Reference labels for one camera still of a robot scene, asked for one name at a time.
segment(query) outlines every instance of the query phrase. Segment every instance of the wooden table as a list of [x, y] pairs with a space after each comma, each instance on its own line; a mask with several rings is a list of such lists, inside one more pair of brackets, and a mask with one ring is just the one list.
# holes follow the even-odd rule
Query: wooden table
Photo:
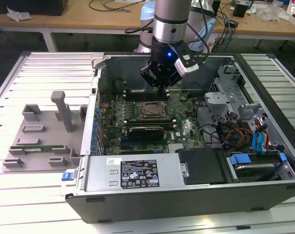
[[[129, 7], [127, 12], [98, 12], [89, 8], [90, 0], [69, 0], [62, 16], [32, 15], [31, 20], [15, 22], [5, 14], [0, 14], [0, 27], [4, 31], [41, 32], [50, 52], [57, 51], [53, 33], [95, 33], [95, 34], [124, 34], [124, 29], [140, 25], [142, 4]], [[111, 7], [120, 7], [124, 3], [109, 3]], [[100, 0], [95, 0], [92, 7], [104, 9]], [[261, 22], [255, 14], [245, 15], [244, 18], [232, 16], [232, 11], [223, 9], [230, 18], [239, 22], [234, 37], [248, 39], [280, 39], [295, 40], [295, 25], [287, 20], [279, 22]], [[223, 32], [223, 26], [217, 23], [212, 36], [217, 37]]]

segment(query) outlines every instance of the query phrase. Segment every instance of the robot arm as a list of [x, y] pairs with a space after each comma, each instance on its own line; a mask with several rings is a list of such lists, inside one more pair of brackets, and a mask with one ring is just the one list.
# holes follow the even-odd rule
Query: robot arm
[[165, 87], [196, 71], [198, 64], [203, 62], [183, 41], [191, 1], [155, 2], [151, 58], [147, 66], [141, 68], [140, 74], [151, 86], [158, 87], [160, 96]]

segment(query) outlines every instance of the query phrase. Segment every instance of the motherboard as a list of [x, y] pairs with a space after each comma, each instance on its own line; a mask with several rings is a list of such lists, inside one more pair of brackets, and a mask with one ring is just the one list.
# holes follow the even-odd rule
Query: motherboard
[[205, 147], [195, 120], [200, 98], [171, 92], [167, 100], [127, 101], [101, 93], [101, 125], [105, 155], [174, 153]]

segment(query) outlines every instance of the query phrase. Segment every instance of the power supply label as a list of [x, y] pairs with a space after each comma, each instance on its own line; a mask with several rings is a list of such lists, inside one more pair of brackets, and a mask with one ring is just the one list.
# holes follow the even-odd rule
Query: power supply label
[[156, 160], [121, 161], [123, 189], [159, 187]]

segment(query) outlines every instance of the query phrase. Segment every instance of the metal workbench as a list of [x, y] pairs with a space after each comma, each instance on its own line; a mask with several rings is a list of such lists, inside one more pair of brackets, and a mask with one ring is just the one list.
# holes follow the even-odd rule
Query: metal workbench
[[[295, 79], [274, 58], [243, 56], [295, 127]], [[86, 224], [60, 195], [61, 172], [3, 173], [2, 160], [23, 120], [25, 104], [56, 110], [50, 101], [53, 90], [64, 90], [71, 110], [88, 103], [91, 57], [92, 53], [21, 56], [0, 88], [0, 233], [295, 233], [295, 197], [269, 211]], [[257, 102], [252, 89], [247, 91]]]

